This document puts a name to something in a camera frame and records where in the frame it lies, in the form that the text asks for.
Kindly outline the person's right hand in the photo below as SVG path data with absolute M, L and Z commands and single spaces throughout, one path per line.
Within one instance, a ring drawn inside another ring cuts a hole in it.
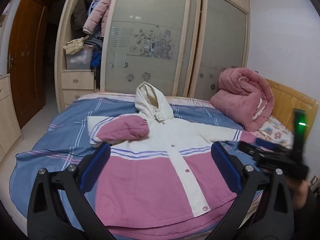
M 286 177 L 286 182 L 291 190 L 291 200 L 294 210 L 302 209 L 307 202 L 310 187 L 307 181 L 294 180 Z

